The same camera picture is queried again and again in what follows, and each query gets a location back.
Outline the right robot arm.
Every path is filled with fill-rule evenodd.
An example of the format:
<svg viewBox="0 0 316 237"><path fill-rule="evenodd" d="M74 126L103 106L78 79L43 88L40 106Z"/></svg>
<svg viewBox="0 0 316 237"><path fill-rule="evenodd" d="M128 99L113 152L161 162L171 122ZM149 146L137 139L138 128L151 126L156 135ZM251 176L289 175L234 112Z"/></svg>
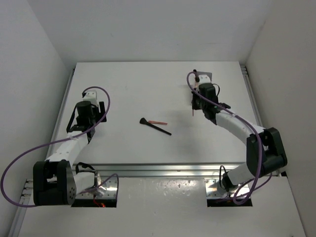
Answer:
<svg viewBox="0 0 316 237"><path fill-rule="evenodd" d="M226 129L246 146L246 162L225 172L218 182L220 191L230 191L255 177L263 177L287 165L281 135L276 128L251 124L218 102L212 83L202 83L192 92L192 109L202 110L206 119Z"/></svg>

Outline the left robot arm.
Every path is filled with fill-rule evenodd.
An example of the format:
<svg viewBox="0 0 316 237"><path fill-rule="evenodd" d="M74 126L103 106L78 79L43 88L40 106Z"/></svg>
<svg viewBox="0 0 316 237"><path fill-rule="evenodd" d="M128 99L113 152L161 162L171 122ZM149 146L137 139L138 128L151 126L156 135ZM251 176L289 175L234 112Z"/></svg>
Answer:
<svg viewBox="0 0 316 237"><path fill-rule="evenodd" d="M78 102L66 127L68 140L45 161L33 167L34 204L36 206L72 205L82 191L94 188L96 171L72 171L82 149L94 136L94 125L106 122L104 102Z"/></svg>

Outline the large black makeup brush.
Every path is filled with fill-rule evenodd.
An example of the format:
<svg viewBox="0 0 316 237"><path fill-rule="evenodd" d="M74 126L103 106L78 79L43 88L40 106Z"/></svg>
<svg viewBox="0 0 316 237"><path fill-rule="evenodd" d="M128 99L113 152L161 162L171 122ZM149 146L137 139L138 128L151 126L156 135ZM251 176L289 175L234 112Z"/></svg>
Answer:
<svg viewBox="0 0 316 237"><path fill-rule="evenodd" d="M166 131L166 130L164 130L164 129L158 127L158 126L155 126L155 125L152 124L152 123L149 123L145 118L141 118L139 122L140 122L140 124L149 126L149 127L153 128L153 129L155 129L155 130L157 130L157 131L160 131L160 132L162 132L162 133L164 133L164 134L167 134L167 135L169 135L169 136L172 135L170 132L168 132L168 131Z"/></svg>

